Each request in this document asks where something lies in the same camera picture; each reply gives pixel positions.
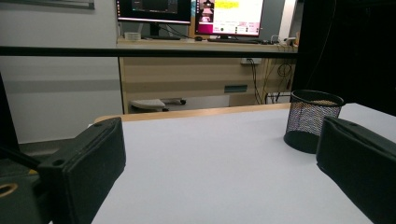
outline pencil holder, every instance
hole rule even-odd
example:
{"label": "pencil holder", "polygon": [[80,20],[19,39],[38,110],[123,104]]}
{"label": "pencil holder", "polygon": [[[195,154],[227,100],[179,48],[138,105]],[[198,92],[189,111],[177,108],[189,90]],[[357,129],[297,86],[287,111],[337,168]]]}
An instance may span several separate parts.
{"label": "pencil holder", "polygon": [[283,140],[290,147],[315,154],[324,117],[338,118],[344,100],[323,91],[298,90],[291,93],[290,101]]}

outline black curtain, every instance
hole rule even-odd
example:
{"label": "black curtain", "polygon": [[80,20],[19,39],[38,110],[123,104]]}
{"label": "black curtain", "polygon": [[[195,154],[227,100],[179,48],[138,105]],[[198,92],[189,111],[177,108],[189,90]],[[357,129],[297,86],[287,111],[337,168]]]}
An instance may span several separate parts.
{"label": "black curtain", "polygon": [[396,116],[395,1],[305,0],[293,90],[326,91]]}

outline computer monitor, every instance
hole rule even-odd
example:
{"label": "computer monitor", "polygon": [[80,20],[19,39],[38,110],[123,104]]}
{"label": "computer monitor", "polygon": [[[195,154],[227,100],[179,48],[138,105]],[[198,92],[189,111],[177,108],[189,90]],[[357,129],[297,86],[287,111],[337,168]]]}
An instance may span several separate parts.
{"label": "computer monitor", "polygon": [[158,24],[191,25],[191,0],[116,0],[117,20],[150,24],[158,36]]}
{"label": "computer monitor", "polygon": [[264,0],[196,0],[195,34],[259,37]]}

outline gray wall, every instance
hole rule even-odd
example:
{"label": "gray wall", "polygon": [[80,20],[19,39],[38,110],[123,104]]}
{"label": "gray wall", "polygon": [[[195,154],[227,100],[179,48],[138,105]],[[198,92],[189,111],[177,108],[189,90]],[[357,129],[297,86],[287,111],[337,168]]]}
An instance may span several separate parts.
{"label": "gray wall", "polygon": [[[95,7],[0,3],[0,45],[115,48],[115,3]],[[117,58],[0,57],[0,71],[20,143],[72,138],[122,113]]]}

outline electrical socket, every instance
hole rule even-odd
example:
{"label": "electrical socket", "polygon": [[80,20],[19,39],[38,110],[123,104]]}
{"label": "electrical socket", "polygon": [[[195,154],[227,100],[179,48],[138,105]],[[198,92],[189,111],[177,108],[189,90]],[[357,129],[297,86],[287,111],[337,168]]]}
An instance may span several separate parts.
{"label": "electrical socket", "polygon": [[251,64],[251,61],[248,60],[248,59],[253,60],[253,62],[255,64],[262,63],[262,59],[261,58],[241,58],[241,64]]}

